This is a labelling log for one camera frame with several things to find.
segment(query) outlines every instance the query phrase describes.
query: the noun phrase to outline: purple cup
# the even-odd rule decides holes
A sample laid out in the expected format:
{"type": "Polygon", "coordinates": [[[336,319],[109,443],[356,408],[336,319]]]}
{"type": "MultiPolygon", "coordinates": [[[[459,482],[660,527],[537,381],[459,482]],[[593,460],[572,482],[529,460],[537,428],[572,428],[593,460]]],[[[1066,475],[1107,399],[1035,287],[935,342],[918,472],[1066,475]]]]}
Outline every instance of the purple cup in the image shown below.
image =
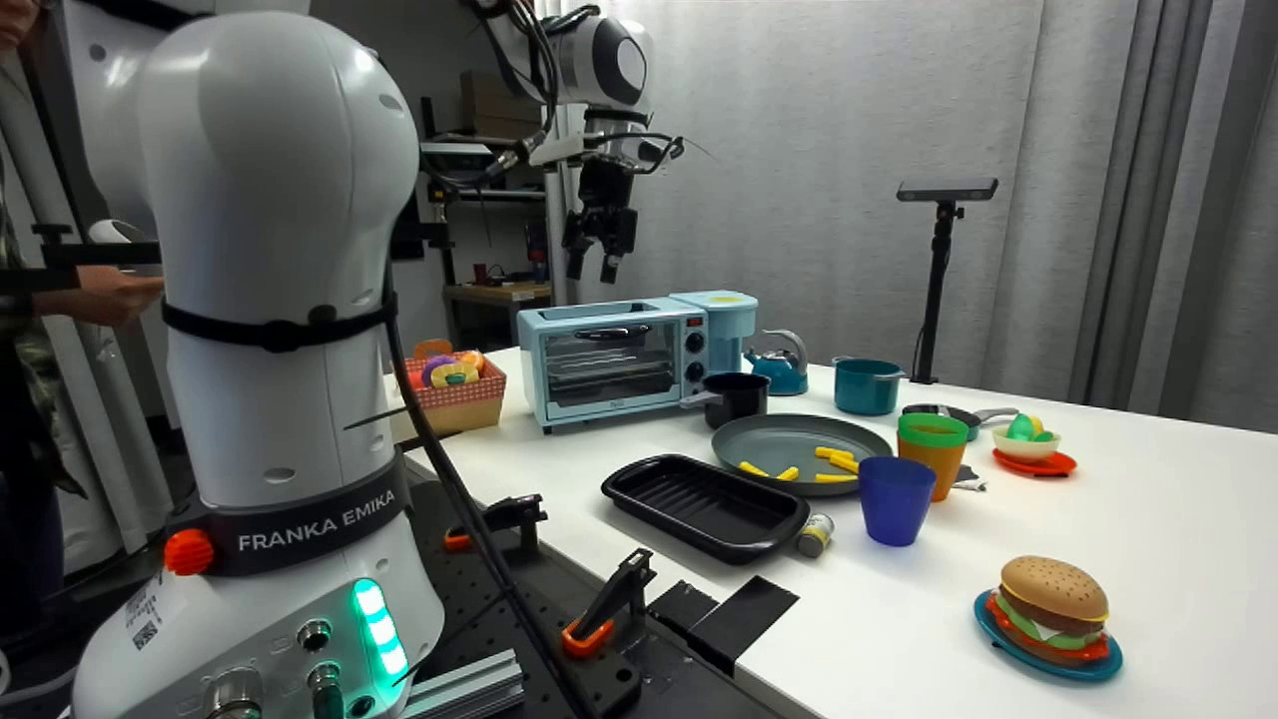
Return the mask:
{"type": "Polygon", "coordinates": [[[935,475],[922,464],[898,456],[863,460],[858,491],[869,539],[910,546],[931,507],[931,482],[935,475]]]}

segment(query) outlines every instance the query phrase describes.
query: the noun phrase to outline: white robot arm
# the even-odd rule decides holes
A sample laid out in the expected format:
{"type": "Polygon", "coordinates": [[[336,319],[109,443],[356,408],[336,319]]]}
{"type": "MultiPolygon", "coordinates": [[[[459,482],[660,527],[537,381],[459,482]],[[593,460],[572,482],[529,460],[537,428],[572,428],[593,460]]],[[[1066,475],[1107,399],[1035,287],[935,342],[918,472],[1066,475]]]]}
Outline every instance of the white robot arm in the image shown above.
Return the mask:
{"type": "Polygon", "coordinates": [[[598,281],[609,282],[617,259],[633,253],[638,217],[632,213],[633,177],[681,154],[681,141],[645,128],[649,38],[644,26],[598,14],[584,2],[567,14],[533,20],[524,0],[467,0],[503,57],[524,94],[537,100],[543,128],[493,166],[580,162],[580,213],[567,217],[567,281],[580,281],[589,245],[602,245],[598,281]],[[555,110],[584,104],[584,133],[549,133],[555,110]]]}
{"type": "MultiPolygon", "coordinates": [[[[377,60],[303,14],[307,0],[263,6],[62,0],[93,181],[113,217],[158,239],[166,381],[199,491],[166,568],[93,636],[77,719],[393,715],[408,663],[444,631],[391,482],[391,428],[372,418],[413,122],[377,60]]],[[[673,152],[645,149],[638,34],[589,13],[533,22],[524,2],[475,6],[505,57],[543,49],[516,66],[529,94],[588,104],[580,152],[543,154],[584,162],[575,230],[622,255],[632,177],[673,152]]]]}

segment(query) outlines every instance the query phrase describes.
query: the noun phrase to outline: tripod stand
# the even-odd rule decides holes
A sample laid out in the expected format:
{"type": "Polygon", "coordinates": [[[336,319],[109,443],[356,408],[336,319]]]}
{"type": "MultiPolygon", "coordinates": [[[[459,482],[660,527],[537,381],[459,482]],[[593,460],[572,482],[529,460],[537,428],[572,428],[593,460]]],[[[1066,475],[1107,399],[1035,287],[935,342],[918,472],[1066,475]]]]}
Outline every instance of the tripod stand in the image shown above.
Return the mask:
{"type": "Polygon", "coordinates": [[[935,202],[935,230],[931,230],[931,277],[927,277],[927,305],[922,305],[922,338],[910,369],[913,385],[935,385],[935,333],[942,322],[942,290],[945,290],[945,267],[949,267],[949,245],[953,245],[953,218],[963,218],[959,198],[993,198],[998,181],[987,182],[949,182],[949,189],[918,189],[901,182],[895,198],[901,202],[935,202]]]}

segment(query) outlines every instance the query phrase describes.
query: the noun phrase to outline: toaster oven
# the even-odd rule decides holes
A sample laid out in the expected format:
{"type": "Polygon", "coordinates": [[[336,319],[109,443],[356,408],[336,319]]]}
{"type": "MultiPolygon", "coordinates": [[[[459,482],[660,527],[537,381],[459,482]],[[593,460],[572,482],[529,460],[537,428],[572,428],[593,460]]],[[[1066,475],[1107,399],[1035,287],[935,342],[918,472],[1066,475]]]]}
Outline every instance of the toaster oven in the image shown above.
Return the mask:
{"type": "Polygon", "coordinates": [[[706,374],[740,370],[756,333],[744,290],[681,290],[520,310],[529,416],[543,432],[673,410],[706,374]]]}

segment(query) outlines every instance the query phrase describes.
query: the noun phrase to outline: black clamp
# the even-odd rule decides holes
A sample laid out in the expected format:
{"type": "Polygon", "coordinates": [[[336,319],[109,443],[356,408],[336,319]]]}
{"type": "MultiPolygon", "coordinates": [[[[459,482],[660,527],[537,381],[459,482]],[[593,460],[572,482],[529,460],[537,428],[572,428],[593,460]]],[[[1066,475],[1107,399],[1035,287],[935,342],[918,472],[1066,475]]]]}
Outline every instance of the black clamp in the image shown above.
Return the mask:
{"type": "Polygon", "coordinates": [[[593,603],[557,631],[557,647],[567,659],[593,659],[605,649],[614,636],[614,615],[644,615],[644,586],[656,578],[649,551],[633,546],[609,578],[598,586],[593,603]]]}
{"type": "MultiPolygon", "coordinates": [[[[484,507],[479,519],[484,519],[488,536],[516,527],[520,532],[516,551],[533,551],[533,539],[537,539],[533,524],[545,519],[545,510],[543,510],[543,495],[505,495],[505,498],[484,507]]],[[[444,551],[459,555],[469,546],[475,546],[469,532],[463,532],[463,527],[444,532],[444,551]]]]}

